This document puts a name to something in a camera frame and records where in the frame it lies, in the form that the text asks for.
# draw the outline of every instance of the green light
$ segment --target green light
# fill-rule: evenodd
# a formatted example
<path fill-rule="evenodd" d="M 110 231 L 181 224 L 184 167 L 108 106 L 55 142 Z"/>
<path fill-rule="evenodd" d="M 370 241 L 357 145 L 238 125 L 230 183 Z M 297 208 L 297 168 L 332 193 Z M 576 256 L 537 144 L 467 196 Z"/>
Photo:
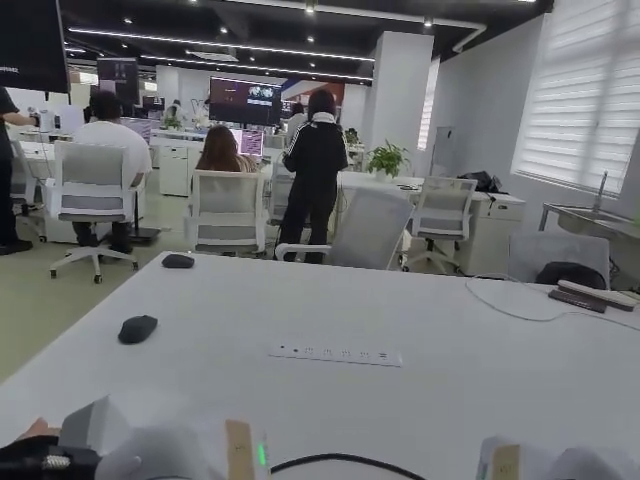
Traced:
<path fill-rule="evenodd" d="M 264 445 L 262 443 L 258 445 L 258 461 L 263 467 L 267 466 L 267 454 L 264 451 Z"/>

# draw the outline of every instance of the hand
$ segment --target hand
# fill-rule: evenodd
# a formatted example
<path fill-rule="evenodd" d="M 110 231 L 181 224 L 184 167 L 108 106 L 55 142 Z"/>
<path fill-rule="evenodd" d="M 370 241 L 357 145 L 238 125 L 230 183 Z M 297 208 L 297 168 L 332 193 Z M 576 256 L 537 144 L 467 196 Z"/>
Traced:
<path fill-rule="evenodd" d="M 43 435 L 57 437 L 60 435 L 60 429 L 49 427 L 49 424 L 44 418 L 39 418 L 33 422 L 33 425 L 29 427 L 29 430 L 18 437 L 18 440 L 24 440 L 25 438 L 31 437 L 41 437 Z"/>

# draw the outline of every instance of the led strip light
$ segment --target led strip light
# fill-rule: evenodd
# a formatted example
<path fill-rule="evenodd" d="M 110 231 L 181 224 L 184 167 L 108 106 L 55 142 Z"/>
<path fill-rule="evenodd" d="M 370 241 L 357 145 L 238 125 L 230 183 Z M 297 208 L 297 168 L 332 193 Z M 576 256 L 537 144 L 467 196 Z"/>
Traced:
<path fill-rule="evenodd" d="M 361 82 L 372 82 L 373 78 L 371 77 L 356 77 L 353 75 L 339 75 L 337 73 L 321 73 L 316 71 L 309 70 L 289 70 L 286 68 L 273 68 L 273 67 L 258 67 L 255 65 L 235 65 L 229 63 L 217 63 L 217 62 L 206 62 L 204 60 L 188 60 L 181 58 L 169 58 L 169 57 L 155 57 L 153 55 L 140 55 L 140 58 L 146 58 L 149 60 L 158 60 L 161 62 L 176 62 L 176 63 L 189 63 L 195 65 L 210 65 L 213 67 L 227 67 L 227 68 L 240 68 L 245 70 L 256 70 L 260 72 L 280 72 L 280 73 L 293 73 L 297 75 L 311 75 L 316 77 L 330 77 L 330 78 L 344 78 L 347 80 L 359 80 Z"/>
<path fill-rule="evenodd" d="M 334 53 L 310 52 L 307 50 L 286 50 L 282 48 L 256 47 L 251 45 L 234 45 L 231 43 L 205 42 L 201 40 L 188 40 L 184 38 L 161 37 L 157 35 L 140 35 L 137 33 L 112 32 L 107 30 L 93 30 L 93 29 L 76 28 L 76 27 L 69 28 L 69 31 L 73 33 L 83 33 L 86 35 L 102 35 L 105 37 L 133 38 L 137 40 L 154 40 L 158 42 L 181 43 L 181 44 L 187 44 L 187 45 L 203 45 L 207 47 L 237 48 L 240 50 L 255 50 L 260 52 L 287 53 L 291 55 L 307 55 L 310 57 L 334 58 L 339 60 L 353 60 L 357 62 L 375 62 L 374 58 L 369 58 L 369 57 L 354 57 L 350 55 L 337 55 Z"/>

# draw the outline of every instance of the white cable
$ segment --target white cable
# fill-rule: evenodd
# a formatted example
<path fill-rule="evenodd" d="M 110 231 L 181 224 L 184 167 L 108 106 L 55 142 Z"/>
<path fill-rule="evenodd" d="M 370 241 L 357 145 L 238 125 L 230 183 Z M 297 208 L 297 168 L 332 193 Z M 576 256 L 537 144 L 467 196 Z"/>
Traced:
<path fill-rule="evenodd" d="M 470 284 L 473 280 L 478 279 L 479 277 L 502 277 L 505 278 L 507 280 L 510 280 L 514 283 L 518 283 L 526 288 L 528 288 L 529 290 L 532 290 L 534 292 L 538 292 L 538 293 L 543 293 L 546 295 L 546 291 L 542 290 L 542 289 L 538 289 L 535 288 L 529 284 L 526 284 L 524 282 L 521 282 L 520 280 L 510 277 L 509 275 L 505 275 L 503 273 L 489 273 L 489 274 L 484 274 L 484 275 L 476 275 L 475 277 L 471 277 L 469 279 L 467 279 L 467 281 L 465 282 L 464 286 L 465 288 L 469 291 L 469 293 L 471 293 L 471 295 L 473 295 L 477 300 L 479 300 L 480 302 L 484 303 L 486 306 L 490 307 L 492 310 L 495 310 L 496 312 L 502 313 L 504 315 L 508 315 L 512 318 L 516 318 L 518 320 L 524 320 L 526 322 L 536 322 L 536 323 L 551 323 L 554 322 L 556 320 L 558 320 L 559 318 L 562 318 L 564 316 L 571 316 L 571 315 L 580 315 L 583 317 L 591 317 L 591 318 L 596 318 L 598 320 L 604 320 L 605 322 L 608 323 L 613 323 L 614 325 L 618 325 L 621 327 L 626 327 L 629 328 L 631 330 L 635 330 L 636 332 L 640 332 L 640 328 L 638 327 L 634 327 L 633 325 L 628 325 L 626 323 L 622 323 L 619 322 L 617 320 L 613 320 L 611 318 L 607 318 L 607 317 L 602 317 L 600 315 L 593 315 L 591 313 L 586 313 L 586 312 L 562 312 L 558 315 L 556 315 L 555 317 L 552 318 L 530 318 L 530 317 L 525 317 L 523 315 L 517 315 L 515 313 L 511 313 L 511 312 L 507 312 L 506 310 L 502 310 L 501 308 L 496 307 L 495 305 L 493 305 L 491 302 L 489 302 L 488 300 L 485 300 L 484 298 L 482 298 L 477 292 L 475 292 Z"/>

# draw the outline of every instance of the faucet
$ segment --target faucet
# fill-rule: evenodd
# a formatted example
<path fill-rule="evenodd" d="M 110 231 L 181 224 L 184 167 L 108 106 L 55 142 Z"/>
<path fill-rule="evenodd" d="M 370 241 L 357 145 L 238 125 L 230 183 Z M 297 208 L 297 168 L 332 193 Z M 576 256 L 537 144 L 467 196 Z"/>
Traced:
<path fill-rule="evenodd" d="M 609 171 L 605 170 L 602 176 L 602 183 L 600 183 L 600 190 L 598 190 L 596 201 L 593 203 L 593 213 L 599 213 L 602 208 L 602 195 L 604 195 L 604 186 L 607 183 L 607 177 L 609 177 Z"/>

